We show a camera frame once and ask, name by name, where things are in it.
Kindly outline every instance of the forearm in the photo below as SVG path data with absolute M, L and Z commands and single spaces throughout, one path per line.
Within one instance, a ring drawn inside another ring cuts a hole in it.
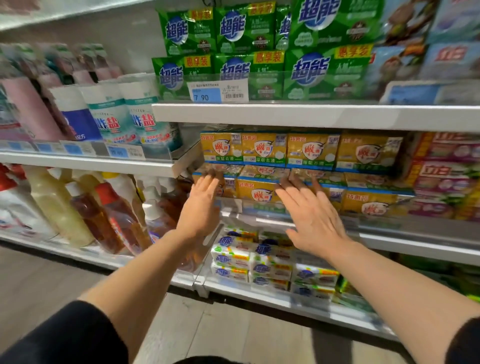
M 480 316 L 480 305 L 461 294 L 347 241 L 330 263 L 398 335 L 419 364 L 444 363 L 458 330 Z
M 79 299 L 103 311 L 133 362 L 191 238 L 172 230 Z

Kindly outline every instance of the floor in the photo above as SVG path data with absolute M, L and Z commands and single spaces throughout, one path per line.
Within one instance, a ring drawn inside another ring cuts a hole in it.
M 105 278 L 3 247 L 0 272 L 0 352 Z M 253 364 L 405 364 L 395 352 L 168 293 L 135 364 L 171 364 L 194 355 Z

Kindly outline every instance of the human hand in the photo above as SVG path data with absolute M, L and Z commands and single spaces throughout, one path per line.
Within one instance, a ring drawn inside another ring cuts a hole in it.
M 328 261 L 350 238 L 345 233 L 342 220 L 316 178 L 312 178 L 313 193 L 296 176 L 290 181 L 283 178 L 275 189 L 289 211 L 297 231 L 288 229 L 288 237 L 300 250 L 320 256 Z
M 219 210 L 214 206 L 216 189 L 222 173 L 210 170 L 192 186 L 190 197 L 183 205 L 176 231 L 188 239 L 199 239 L 210 234 L 219 223 Z

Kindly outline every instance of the supermarket shelf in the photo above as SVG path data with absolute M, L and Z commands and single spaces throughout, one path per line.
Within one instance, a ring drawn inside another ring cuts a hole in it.
M 175 160 L 144 161 L 109 157 L 89 158 L 26 152 L 0 152 L 0 162 L 177 178 L 201 154 L 202 146 L 198 142 Z
M 286 220 L 222 210 L 226 223 L 240 220 L 251 226 L 278 231 L 295 225 Z M 390 221 L 345 220 L 348 234 L 371 249 L 480 266 L 480 224 L 438 218 L 405 218 Z
M 480 132 L 479 106 L 159 103 L 153 110 L 170 122 Z
M 30 14 L 3 15 L 0 14 L 0 31 L 15 29 L 31 24 L 40 24 L 73 16 L 92 14 L 105 10 L 141 4 L 151 0 L 100 0 L 100 1 L 49 1 L 42 4 L 40 10 L 33 10 Z
M 271 308 L 287 311 L 319 321 L 351 328 L 384 339 L 398 341 L 393 331 L 386 326 L 377 315 L 369 315 L 349 307 L 335 303 L 318 303 L 315 306 L 303 304 L 294 298 L 290 292 L 260 291 L 250 284 L 233 279 L 216 278 L 210 272 L 211 257 L 205 261 L 199 277 L 204 276 L 205 291 L 216 292 L 252 303 L 262 304 Z
M 207 236 L 204 240 L 204 244 L 211 245 L 213 243 L 213 240 L 215 239 L 215 236 L 213 234 Z M 13 244 L 41 250 L 43 252 L 59 255 L 65 258 L 70 258 L 76 261 L 89 263 L 111 270 L 116 270 L 120 267 L 123 267 L 130 260 L 133 259 L 133 256 L 131 255 L 113 255 L 106 253 L 98 245 L 86 246 L 80 249 L 76 249 L 69 246 L 62 238 L 52 238 L 47 241 L 41 241 L 38 238 L 28 238 L 16 234 L 9 234 L 2 231 L 0 232 L 0 240 L 8 241 Z M 177 269 L 174 276 L 172 277 L 170 284 L 175 287 L 180 287 L 193 291 L 195 290 L 194 283 L 196 276 L 200 273 L 201 270 L 202 265 L 200 265 L 193 273 Z

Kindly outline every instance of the black sleeve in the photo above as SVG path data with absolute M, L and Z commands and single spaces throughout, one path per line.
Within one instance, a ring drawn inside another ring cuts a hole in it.
M 73 301 L 11 346 L 0 364 L 128 364 L 128 350 L 105 314 Z
M 474 364 L 480 358 L 480 317 L 468 321 L 456 333 L 447 351 L 445 364 Z

